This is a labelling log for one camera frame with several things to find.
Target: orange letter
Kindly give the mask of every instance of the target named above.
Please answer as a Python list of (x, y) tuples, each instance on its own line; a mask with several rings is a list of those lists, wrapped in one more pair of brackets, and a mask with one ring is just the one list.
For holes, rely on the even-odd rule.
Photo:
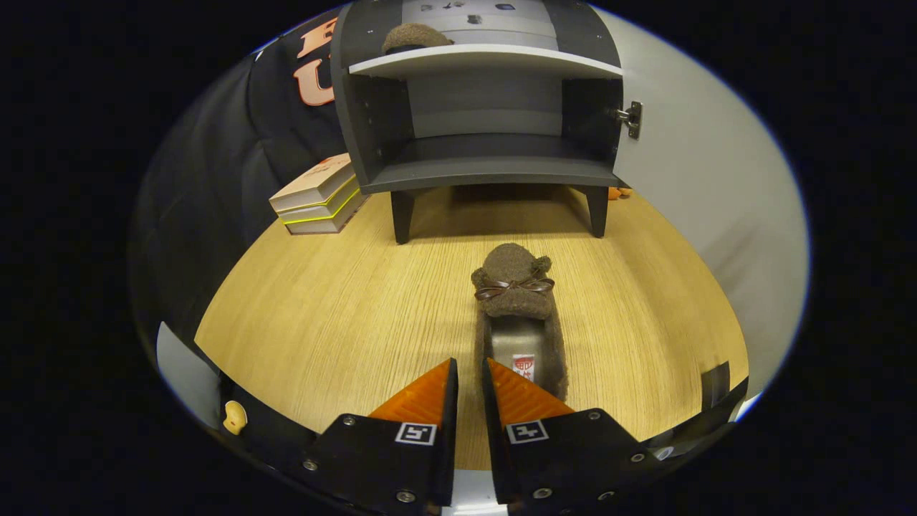
[(322, 106), (335, 100), (333, 88), (323, 88), (318, 83), (318, 65), (322, 60), (309, 62), (295, 73), (293, 77), (299, 82), (299, 97), (308, 106)]
[(325, 23), (321, 27), (313, 28), (312, 30), (306, 32), (303, 35), (303, 49), (296, 54), (296, 59), (303, 58), (306, 54), (312, 50), (321, 47), (325, 43), (328, 43), (331, 40), (331, 35), (335, 31), (335, 24), (337, 23), (337, 18), (332, 19), (331, 21)]

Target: label sticker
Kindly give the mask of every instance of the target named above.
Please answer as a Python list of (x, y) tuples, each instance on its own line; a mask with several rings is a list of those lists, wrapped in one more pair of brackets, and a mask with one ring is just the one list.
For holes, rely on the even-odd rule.
[(530, 382), (535, 381), (535, 356), (533, 354), (514, 354), (513, 372)]
[(547, 431), (545, 430), (545, 425), (541, 424), (541, 420), (508, 424), (506, 425), (506, 431), (510, 434), (510, 443), (512, 444), (547, 440)]
[(435, 439), (435, 424), (402, 423), (401, 430), (398, 431), (398, 436), (395, 437), (395, 442), (432, 446)]

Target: cabinet leg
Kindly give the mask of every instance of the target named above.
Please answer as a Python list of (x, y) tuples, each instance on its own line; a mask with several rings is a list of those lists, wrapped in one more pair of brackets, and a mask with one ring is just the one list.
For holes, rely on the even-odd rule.
[(411, 214), (414, 213), (414, 197), (404, 191), (390, 192), (392, 196), (392, 222), (395, 226), (395, 241), (407, 243), (411, 236)]
[(596, 238), (605, 236), (605, 220), (608, 218), (608, 187), (579, 186), (589, 203), (589, 218), (592, 223), (592, 235)]

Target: white shelf edge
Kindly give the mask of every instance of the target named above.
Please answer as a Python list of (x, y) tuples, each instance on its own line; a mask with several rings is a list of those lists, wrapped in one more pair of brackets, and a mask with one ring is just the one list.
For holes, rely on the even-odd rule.
[[(468, 66), (464, 62), (468, 58), (475, 58), (476, 61), (486, 65), (487, 55), (499, 55), (502, 58), (513, 56), (521, 59), (537, 58), (545, 66), (549, 66), (553, 63), (555, 66), (552, 68), (556, 70), (560, 70), (561, 66), (569, 69), (572, 65), (572, 68), (578, 69), (581, 72), (582, 77), (569, 78), (620, 79), (624, 77), (624, 72), (617, 66), (612, 66), (605, 62), (596, 61), (575, 54), (522, 45), (485, 43), (447, 45), (398, 52), (392, 55), (352, 64), (349, 67), (349, 72), (352, 75), (405, 79), (410, 76), (426, 75), (438, 73), (449, 68), (458, 68), (459, 64), (455, 61), (450, 63), (450, 59), (448, 59), (447, 56), (460, 59), (464, 58), (460, 66)], [(424, 65), (424, 70), (418, 70), (418, 65), (420, 64)]]

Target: small yellow toy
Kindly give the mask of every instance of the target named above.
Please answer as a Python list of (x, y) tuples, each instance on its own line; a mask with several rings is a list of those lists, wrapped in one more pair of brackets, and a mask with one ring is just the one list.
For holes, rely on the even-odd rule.
[(223, 420), (223, 426), (233, 435), (239, 435), (247, 424), (249, 424), (249, 416), (245, 413), (242, 405), (238, 401), (228, 401), (226, 403), (226, 419)]
[(630, 197), (634, 193), (633, 188), (609, 188), (608, 200), (613, 201), (620, 196)]

